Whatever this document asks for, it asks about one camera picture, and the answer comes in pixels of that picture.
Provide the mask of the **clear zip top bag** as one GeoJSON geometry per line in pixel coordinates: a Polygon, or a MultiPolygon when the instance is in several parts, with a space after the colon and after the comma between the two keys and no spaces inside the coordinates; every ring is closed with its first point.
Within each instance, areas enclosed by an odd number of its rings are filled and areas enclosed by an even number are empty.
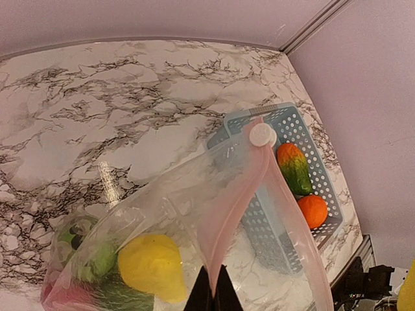
{"type": "Polygon", "coordinates": [[[310,230],[274,156],[276,132],[260,117],[241,133],[160,175],[105,216],[71,218],[57,234],[41,293],[45,310],[184,310],[201,267],[214,298],[225,265],[243,310],[257,310],[258,294],[276,310],[332,310],[322,260],[310,230]],[[241,220],[259,189],[267,192],[268,220],[284,226],[300,259],[299,273],[284,274],[260,265],[241,220]],[[58,235],[80,219],[95,226],[88,242],[108,242],[113,268],[98,282],[78,280],[70,263],[58,260],[58,235]],[[127,286],[118,270],[120,250],[140,235],[167,235],[178,246],[186,287],[180,303],[127,286]]]}

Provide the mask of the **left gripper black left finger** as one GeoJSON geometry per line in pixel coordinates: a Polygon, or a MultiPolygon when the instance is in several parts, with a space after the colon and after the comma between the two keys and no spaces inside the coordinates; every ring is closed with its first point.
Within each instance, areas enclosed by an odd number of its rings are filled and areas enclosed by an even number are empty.
{"type": "Polygon", "coordinates": [[[205,267],[202,266],[184,311],[213,311],[213,305],[213,296],[209,285],[208,273],[205,267]]]}

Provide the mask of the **green orange mango toy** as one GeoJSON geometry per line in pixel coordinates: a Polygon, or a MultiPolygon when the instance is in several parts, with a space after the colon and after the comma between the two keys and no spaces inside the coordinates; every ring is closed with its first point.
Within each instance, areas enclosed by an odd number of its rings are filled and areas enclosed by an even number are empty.
{"type": "Polygon", "coordinates": [[[307,160],[297,146],[292,143],[281,144],[276,151],[276,158],[287,185],[295,195],[312,193],[307,160]]]}

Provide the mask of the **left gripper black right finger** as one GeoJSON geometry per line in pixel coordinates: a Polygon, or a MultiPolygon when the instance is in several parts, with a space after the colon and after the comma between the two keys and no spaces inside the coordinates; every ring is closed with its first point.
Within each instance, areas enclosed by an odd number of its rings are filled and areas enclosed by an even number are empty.
{"type": "Polygon", "coordinates": [[[225,265],[222,265],[220,268],[213,300],[213,309],[215,311],[243,311],[225,265]]]}

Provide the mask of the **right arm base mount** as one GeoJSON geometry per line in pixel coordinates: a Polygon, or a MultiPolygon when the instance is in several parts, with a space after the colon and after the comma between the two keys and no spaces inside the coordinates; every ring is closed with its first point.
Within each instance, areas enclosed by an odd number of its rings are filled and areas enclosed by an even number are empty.
{"type": "Polygon", "coordinates": [[[334,310],[353,310],[362,299],[378,301],[390,297],[390,280],[394,272],[395,268],[385,265],[364,272],[362,259],[355,257],[331,287],[334,310]]]}

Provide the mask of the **orange toy fruit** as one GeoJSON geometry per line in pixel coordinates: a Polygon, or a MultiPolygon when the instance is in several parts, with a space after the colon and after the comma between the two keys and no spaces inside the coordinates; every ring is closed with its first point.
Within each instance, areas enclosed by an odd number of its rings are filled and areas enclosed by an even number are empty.
{"type": "Polygon", "coordinates": [[[328,210],[323,198],[310,194],[300,198],[297,203],[309,229],[320,227],[326,221],[328,210]]]}

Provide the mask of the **yellow bell pepper toy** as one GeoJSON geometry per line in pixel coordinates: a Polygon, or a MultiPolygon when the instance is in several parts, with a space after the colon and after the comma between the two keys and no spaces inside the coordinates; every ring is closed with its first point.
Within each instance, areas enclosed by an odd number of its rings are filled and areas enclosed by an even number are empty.
{"type": "Polygon", "coordinates": [[[123,247],[117,258],[124,283],[166,303],[186,298],[182,260],[178,246],[167,235],[140,235],[123,247]]]}

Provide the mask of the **yellow banana toy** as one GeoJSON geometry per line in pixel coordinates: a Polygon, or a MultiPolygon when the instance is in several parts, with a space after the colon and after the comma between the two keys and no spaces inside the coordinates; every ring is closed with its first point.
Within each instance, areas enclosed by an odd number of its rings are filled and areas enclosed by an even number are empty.
{"type": "Polygon", "coordinates": [[[415,311],[415,261],[413,261],[405,282],[399,291],[397,310],[415,311]]]}

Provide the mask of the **green watermelon toy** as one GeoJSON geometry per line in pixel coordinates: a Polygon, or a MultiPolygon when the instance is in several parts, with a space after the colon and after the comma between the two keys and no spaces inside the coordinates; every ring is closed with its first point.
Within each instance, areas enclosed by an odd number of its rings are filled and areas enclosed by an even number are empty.
{"type": "Polygon", "coordinates": [[[90,219],[80,219],[66,226],[58,235],[58,260],[62,266],[70,263],[74,276],[84,282],[98,282],[114,266],[114,247],[104,242],[88,242],[95,226],[90,219]]]}

